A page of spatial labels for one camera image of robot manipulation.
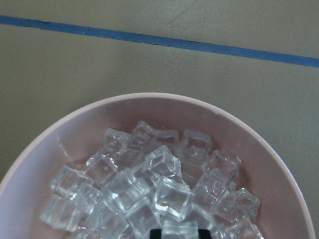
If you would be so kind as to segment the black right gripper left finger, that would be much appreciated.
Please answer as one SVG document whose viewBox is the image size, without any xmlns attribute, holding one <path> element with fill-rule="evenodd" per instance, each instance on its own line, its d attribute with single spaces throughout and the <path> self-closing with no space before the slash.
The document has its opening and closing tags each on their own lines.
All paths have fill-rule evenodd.
<svg viewBox="0 0 319 239">
<path fill-rule="evenodd" d="M 161 239 L 161 229 L 151 229 L 149 239 Z"/>
</svg>

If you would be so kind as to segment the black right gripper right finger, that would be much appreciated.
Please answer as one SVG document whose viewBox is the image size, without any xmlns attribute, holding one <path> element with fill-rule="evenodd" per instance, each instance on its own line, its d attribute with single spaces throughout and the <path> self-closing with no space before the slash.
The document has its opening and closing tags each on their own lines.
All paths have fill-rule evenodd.
<svg viewBox="0 0 319 239">
<path fill-rule="evenodd" d="M 198 229 L 199 239 L 211 239 L 211 233 L 207 229 Z"/>
</svg>

